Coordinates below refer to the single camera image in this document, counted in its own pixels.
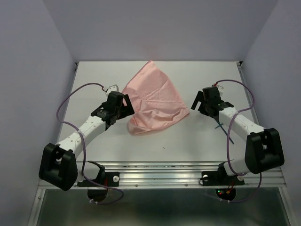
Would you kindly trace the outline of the pink satin napkin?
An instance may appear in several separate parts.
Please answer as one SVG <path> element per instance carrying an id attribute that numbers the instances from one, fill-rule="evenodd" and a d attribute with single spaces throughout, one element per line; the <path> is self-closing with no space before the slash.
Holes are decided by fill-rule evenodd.
<path id="1" fill-rule="evenodd" d="M 135 112 L 128 121 L 132 136 L 166 129 L 190 113 L 169 77 L 153 61 L 138 71 L 122 93 L 129 96 Z"/>

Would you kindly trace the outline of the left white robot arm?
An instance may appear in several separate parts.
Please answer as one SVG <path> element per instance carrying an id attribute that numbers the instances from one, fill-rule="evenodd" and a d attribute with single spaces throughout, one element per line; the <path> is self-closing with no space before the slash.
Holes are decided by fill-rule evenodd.
<path id="1" fill-rule="evenodd" d="M 83 147 L 108 130 L 117 120 L 133 115 L 127 94 L 111 91 L 107 101 L 96 108 L 75 132 L 57 144 L 44 147 L 39 178 L 67 191 L 78 180 L 77 157 L 85 152 Z"/>

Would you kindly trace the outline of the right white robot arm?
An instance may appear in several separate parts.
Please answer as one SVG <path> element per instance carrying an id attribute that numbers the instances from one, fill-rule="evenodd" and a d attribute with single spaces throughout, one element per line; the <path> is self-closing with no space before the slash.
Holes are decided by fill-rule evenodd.
<path id="1" fill-rule="evenodd" d="M 259 174 L 284 164 L 279 132 L 274 128 L 266 129 L 240 114 L 234 105 L 221 99 L 217 86 L 199 91 L 191 109 L 228 126 L 229 132 L 234 131 L 246 143 L 243 158 L 228 159 L 219 164 L 216 171 L 202 172 L 201 185 L 228 185 L 230 182 L 243 185 L 244 174 Z"/>

